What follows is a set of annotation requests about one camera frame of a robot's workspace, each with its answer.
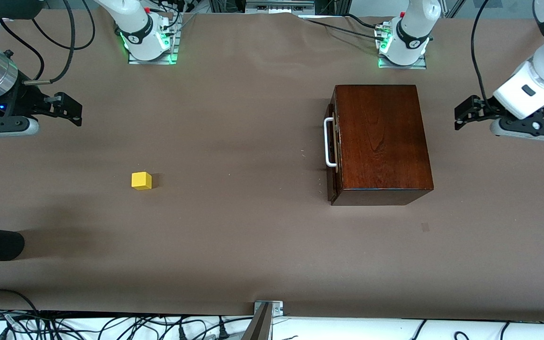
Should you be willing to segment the wooden drawer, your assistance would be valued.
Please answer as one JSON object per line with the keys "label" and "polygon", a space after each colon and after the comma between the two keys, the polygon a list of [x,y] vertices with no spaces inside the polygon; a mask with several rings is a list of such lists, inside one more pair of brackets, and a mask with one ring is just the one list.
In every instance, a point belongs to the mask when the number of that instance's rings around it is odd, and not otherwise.
{"label": "wooden drawer", "polygon": [[339,127],[339,104],[337,102],[337,94],[334,90],[330,103],[326,108],[326,114],[324,118],[333,117],[334,127],[330,127],[330,141],[331,141],[331,161],[338,164],[337,168],[327,169],[327,196],[328,202],[334,204],[342,190],[342,167],[341,167],[341,151],[340,151],[340,127]]}

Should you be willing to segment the small metal bracket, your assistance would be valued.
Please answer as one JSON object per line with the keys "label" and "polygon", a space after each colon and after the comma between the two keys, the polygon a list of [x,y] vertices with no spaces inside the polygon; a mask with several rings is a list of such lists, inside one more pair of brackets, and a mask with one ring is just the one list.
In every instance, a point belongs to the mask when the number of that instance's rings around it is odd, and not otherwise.
{"label": "small metal bracket", "polygon": [[266,303],[269,303],[272,306],[272,316],[274,318],[284,315],[284,307],[283,307],[282,301],[268,301],[268,300],[257,300],[254,303],[254,315],[257,313],[259,308]]}

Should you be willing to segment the dark wooden box casing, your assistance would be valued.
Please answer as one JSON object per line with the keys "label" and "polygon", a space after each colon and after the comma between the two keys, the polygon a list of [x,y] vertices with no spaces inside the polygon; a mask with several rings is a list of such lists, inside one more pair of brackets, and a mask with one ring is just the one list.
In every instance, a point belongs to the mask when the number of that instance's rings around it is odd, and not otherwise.
{"label": "dark wooden box casing", "polygon": [[406,206],[432,192],[417,87],[337,85],[334,90],[342,190],[332,205]]}

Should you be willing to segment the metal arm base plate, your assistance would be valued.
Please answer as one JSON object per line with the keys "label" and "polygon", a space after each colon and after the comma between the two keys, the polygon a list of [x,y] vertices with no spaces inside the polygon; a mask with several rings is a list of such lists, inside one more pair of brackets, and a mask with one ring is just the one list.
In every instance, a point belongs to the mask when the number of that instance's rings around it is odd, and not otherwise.
{"label": "metal arm base plate", "polygon": [[[383,53],[379,50],[378,66],[394,69],[426,69],[425,49],[394,50],[394,54]],[[414,61],[412,64],[396,64],[395,61]]]}
{"label": "metal arm base plate", "polygon": [[122,34],[124,46],[129,52],[129,64],[174,65],[177,62],[180,32],[169,18],[153,18],[153,29],[139,41],[135,35]]}

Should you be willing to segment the brown table cover sheet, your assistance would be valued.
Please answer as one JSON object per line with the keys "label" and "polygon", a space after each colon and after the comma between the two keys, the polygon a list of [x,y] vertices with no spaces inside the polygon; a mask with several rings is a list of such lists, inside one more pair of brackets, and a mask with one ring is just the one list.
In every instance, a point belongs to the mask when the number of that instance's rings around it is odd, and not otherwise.
{"label": "brown table cover sheet", "polygon": [[[436,24],[427,69],[291,14],[197,15],[176,65],[129,65],[105,11],[43,91],[84,122],[0,137],[0,288],[46,310],[544,321],[544,142],[453,127],[479,92],[471,21]],[[331,206],[323,115],[336,85],[416,85],[434,190]],[[134,172],[153,188],[130,187]]]}

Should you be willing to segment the white metal drawer handle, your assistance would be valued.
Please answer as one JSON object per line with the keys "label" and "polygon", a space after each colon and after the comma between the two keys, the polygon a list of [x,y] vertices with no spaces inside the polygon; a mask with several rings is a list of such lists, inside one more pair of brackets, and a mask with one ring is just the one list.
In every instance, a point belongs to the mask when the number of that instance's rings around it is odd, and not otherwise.
{"label": "white metal drawer handle", "polygon": [[331,141],[330,141],[330,127],[334,127],[334,118],[328,117],[323,121],[323,137],[324,137],[324,162],[329,168],[337,168],[338,164],[331,161]]}

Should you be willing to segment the yellow cube block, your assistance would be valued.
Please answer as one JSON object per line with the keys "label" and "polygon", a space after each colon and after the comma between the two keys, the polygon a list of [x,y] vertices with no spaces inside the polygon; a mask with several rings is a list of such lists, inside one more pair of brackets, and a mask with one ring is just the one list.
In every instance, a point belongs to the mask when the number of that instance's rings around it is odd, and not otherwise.
{"label": "yellow cube block", "polygon": [[153,176],[148,172],[134,172],[130,176],[130,187],[137,191],[145,191],[153,188]]}

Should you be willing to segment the grey device box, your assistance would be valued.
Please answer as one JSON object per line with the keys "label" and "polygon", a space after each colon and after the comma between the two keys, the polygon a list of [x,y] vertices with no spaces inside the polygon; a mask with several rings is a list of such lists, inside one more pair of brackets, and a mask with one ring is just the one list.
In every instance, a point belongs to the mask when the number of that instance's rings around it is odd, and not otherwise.
{"label": "grey device box", "polygon": [[315,15],[315,0],[245,0],[246,14]]}

